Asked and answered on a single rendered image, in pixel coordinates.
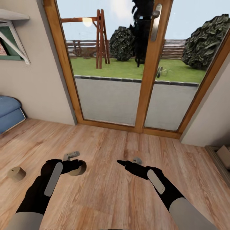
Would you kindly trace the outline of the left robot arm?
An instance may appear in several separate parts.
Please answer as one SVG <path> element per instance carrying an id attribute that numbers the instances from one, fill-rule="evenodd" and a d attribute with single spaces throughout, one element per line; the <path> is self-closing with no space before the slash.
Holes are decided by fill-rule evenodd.
<path id="1" fill-rule="evenodd" d="M 39 230 L 42 218 L 61 174 L 78 169 L 83 165 L 77 159 L 79 151 L 64 154 L 63 161 L 52 159 L 41 168 L 41 175 L 36 178 L 26 192 L 25 198 L 10 220 L 5 230 Z"/>

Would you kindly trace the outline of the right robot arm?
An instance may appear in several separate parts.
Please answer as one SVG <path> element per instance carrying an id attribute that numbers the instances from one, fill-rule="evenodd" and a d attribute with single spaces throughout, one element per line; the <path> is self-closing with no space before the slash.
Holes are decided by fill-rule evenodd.
<path id="1" fill-rule="evenodd" d="M 150 180 L 154 189 L 171 214 L 179 230 L 220 230 L 199 212 L 184 195 L 166 178 L 161 169 L 142 166 L 142 160 L 134 157 L 133 162 L 117 162 L 130 173 Z"/>

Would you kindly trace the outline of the pillar candle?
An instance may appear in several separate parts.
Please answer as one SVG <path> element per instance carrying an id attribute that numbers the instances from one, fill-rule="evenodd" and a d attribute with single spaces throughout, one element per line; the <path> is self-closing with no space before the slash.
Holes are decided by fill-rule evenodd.
<path id="1" fill-rule="evenodd" d="M 83 162 L 83 165 L 81 165 L 78 169 L 76 170 L 71 170 L 70 172 L 68 172 L 68 174 L 70 176 L 78 176 L 78 175 L 82 175 L 86 169 L 87 169 L 87 165 L 86 163 L 83 161 L 83 160 L 79 160 L 78 161 L 82 161 Z"/>
<path id="2" fill-rule="evenodd" d="M 7 176 L 14 182 L 18 182 L 24 179 L 24 177 L 26 176 L 26 172 L 20 166 L 17 166 L 12 168 L 8 172 Z"/>

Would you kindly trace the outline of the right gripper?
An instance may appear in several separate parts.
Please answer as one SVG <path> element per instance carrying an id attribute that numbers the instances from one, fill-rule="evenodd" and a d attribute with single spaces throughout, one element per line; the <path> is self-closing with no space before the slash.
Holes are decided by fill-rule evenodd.
<path id="1" fill-rule="evenodd" d="M 130 173 L 136 175 L 139 177 L 139 169 L 141 165 L 138 165 L 136 163 L 132 163 L 131 161 L 121 161 L 117 160 L 117 162 L 123 166 L 125 166 L 125 169 L 129 171 Z"/>

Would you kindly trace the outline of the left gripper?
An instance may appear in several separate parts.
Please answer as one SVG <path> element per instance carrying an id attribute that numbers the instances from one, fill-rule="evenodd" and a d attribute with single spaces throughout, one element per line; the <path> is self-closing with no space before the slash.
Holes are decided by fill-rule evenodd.
<path id="1" fill-rule="evenodd" d="M 70 172 L 71 170 L 76 170 L 78 169 L 81 165 L 83 165 L 82 161 L 78 161 L 77 159 L 73 160 L 73 161 L 65 161 L 68 165 L 67 170 L 65 171 L 65 173 Z"/>

